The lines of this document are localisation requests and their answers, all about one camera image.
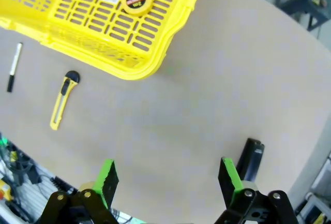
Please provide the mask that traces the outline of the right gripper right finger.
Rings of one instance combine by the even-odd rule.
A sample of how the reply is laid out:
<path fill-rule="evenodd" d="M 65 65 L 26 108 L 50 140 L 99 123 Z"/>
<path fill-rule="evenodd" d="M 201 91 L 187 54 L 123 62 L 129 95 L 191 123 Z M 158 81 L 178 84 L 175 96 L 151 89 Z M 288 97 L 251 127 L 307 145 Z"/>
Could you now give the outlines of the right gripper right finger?
<path fill-rule="evenodd" d="M 218 181 L 226 209 L 215 223 L 298 223 L 284 191 L 273 190 L 264 195 L 246 188 L 232 159 L 221 158 Z"/>

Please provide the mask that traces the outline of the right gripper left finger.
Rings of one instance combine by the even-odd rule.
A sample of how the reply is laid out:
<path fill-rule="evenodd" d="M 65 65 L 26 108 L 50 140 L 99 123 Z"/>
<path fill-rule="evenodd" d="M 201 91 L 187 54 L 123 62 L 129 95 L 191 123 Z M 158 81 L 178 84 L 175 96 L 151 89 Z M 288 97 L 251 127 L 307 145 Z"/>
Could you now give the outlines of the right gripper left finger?
<path fill-rule="evenodd" d="M 52 193 L 38 220 L 45 224 L 118 223 L 111 213 L 111 204 L 119 182 L 113 159 L 107 159 L 92 188 L 68 194 Z"/>

